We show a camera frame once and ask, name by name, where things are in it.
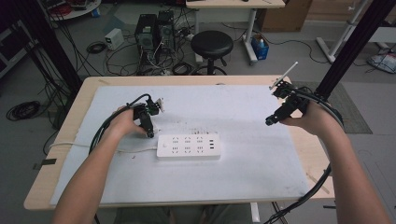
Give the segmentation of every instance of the black stool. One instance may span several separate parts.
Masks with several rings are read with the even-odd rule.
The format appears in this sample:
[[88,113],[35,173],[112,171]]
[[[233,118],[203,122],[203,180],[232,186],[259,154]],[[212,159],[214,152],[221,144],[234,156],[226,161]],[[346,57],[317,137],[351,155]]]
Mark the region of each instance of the black stool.
[[227,65],[222,57],[233,50],[233,40],[228,35],[220,31],[203,31],[192,38],[191,48],[195,53],[207,59],[207,66],[195,69],[192,72],[193,75],[202,68],[207,68],[208,75],[215,75],[216,69],[227,75],[224,70],[215,66],[215,60],[221,59],[222,64]]

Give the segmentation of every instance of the forearm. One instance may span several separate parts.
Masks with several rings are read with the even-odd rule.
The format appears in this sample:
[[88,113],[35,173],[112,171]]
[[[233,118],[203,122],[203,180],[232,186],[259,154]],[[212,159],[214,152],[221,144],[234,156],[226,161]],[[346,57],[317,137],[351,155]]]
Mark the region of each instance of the forearm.
[[338,223],[390,223],[346,134],[322,136],[332,166]]
[[52,223],[92,223],[119,141],[117,136],[104,134],[68,183],[56,206]]

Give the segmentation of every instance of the hand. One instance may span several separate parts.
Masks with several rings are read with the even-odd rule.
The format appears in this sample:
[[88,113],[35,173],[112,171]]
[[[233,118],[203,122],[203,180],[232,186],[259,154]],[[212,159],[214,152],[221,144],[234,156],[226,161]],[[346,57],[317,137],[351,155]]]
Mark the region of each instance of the hand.
[[134,123],[134,111],[128,109],[111,120],[110,125],[106,129],[106,133],[111,133],[111,135],[121,139],[127,133],[146,134],[146,131]]
[[338,122],[324,110],[321,105],[309,102],[306,113],[297,119],[287,118],[280,123],[305,129],[307,132],[317,135],[319,138],[326,136],[329,132],[344,133]]

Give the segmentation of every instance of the power strip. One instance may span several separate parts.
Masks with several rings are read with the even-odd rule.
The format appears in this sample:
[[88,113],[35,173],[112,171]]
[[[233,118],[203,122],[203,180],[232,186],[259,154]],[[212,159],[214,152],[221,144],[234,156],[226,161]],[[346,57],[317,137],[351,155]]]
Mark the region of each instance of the power strip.
[[218,160],[221,145],[218,134],[164,134],[158,137],[160,160]]

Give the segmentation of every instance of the table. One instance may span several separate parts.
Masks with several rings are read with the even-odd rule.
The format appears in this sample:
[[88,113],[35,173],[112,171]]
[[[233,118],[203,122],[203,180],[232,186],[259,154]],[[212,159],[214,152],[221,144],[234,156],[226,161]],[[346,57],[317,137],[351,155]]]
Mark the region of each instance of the table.
[[[76,133],[87,113],[95,91],[100,86],[171,86],[171,85],[271,85],[279,76],[229,76],[229,77],[89,77],[78,93],[55,142],[75,140]],[[293,143],[304,168],[309,187],[312,188],[329,163],[319,140],[305,131],[290,127]],[[43,165],[27,195],[24,207],[29,210],[50,210],[50,199],[70,147],[53,147],[47,160],[56,159],[52,165]],[[332,179],[323,185],[314,198],[333,198]],[[127,204],[111,204],[113,207]]]
[[53,15],[53,16],[50,16],[49,18],[51,21],[65,21],[65,20],[76,18],[76,17],[80,17],[80,16],[83,16],[87,13],[94,11],[96,8],[98,8],[100,6],[101,2],[102,2],[102,0],[95,0],[93,2],[89,1],[87,4],[87,8],[85,10],[72,9],[72,11],[67,15],[64,15],[64,16]]
[[251,33],[253,30],[254,20],[256,19],[257,8],[278,8],[284,7],[285,3],[282,0],[249,0],[244,2],[242,0],[203,0],[186,2],[186,6],[197,9],[195,11],[195,33],[199,33],[199,10],[200,8],[251,8],[250,16],[248,18],[247,34],[244,35],[243,41],[250,59],[250,65],[256,63],[257,57],[250,44]]

